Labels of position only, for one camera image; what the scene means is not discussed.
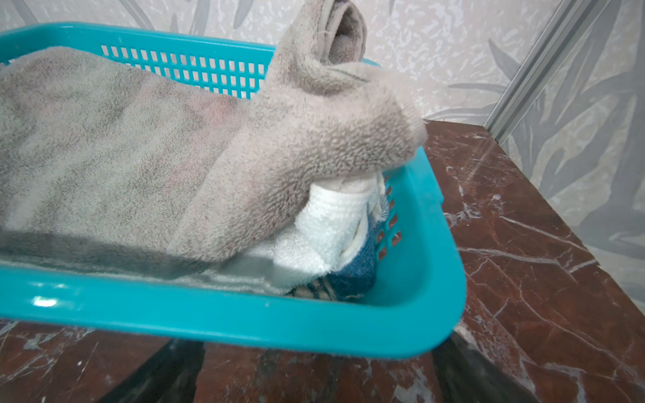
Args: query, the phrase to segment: basket ventilation hole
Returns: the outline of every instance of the basket ventilation hole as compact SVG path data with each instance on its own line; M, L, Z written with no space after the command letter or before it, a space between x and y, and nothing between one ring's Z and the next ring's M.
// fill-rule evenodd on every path
M395 214L394 217L390 220L390 225L389 227L392 228L394 227L394 224L396 224L399 221L399 217Z
M394 238L392 238L392 247L396 246L403 236L401 235L401 231L397 232L396 235L394 235Z

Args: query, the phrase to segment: laundry basket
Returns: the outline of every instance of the laundry basket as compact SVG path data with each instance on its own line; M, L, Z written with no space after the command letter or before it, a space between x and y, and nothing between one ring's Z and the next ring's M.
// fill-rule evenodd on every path
M275 50L222 39L54 23L1 33L0 63L49 46L92 52L251 100L262 88ZM386 187L392 212L379 236L377 280L356 303L107 279L2 262L0 317L366 357L420 354L441 343L459 320L466 299L464 270L422 148L408 164L387 173Z

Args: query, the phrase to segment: wallpaper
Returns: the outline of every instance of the wallpaper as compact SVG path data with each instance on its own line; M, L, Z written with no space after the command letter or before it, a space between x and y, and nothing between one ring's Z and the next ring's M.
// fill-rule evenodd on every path
M0 30L84 21L275 44L303 0L0 0ZM432 119L482 124L559 0L355 0L366 56L408 74Z
M644 14L611 0L504 144L643 311Z

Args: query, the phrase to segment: terry cloth texture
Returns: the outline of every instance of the terry cloth texture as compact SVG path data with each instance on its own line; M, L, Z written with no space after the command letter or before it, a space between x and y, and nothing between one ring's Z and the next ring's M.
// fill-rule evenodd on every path
M307 1L252 102L68 48L0 72L0 254L176 279L289 225L315 181L404 164L426 137L365 24Z

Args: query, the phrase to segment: marble countertop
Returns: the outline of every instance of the marble countertop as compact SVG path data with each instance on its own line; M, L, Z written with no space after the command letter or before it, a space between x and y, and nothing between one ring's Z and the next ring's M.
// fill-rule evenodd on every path
M427 128L468 280L455 331L543 402L645 401L643 314L483 128ZM0 319L0 401L98 400L167 341ZM205 348L195 402L443 401L431 353Z

